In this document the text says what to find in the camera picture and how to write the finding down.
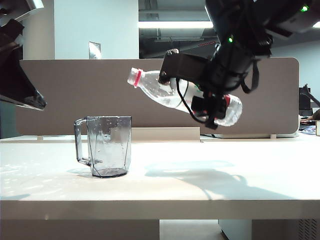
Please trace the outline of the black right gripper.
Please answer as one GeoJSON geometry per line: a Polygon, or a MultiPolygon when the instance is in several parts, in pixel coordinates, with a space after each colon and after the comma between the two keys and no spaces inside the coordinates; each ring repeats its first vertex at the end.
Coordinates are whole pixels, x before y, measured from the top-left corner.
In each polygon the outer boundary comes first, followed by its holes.
{"type": "Polygon", "coordinates": [[[246,94],[256,90],[260,78],[259,60],[251,49],[238,42],[219,45],[211,58],[179,53],[173,48],[164,55],[158,82],[168,85],[171,79],[178,78],[199,84],[206,98],[192,98],[192,113],[196,117],[224,118],[227,103],[217,97],[238,87],[246,94]]]}

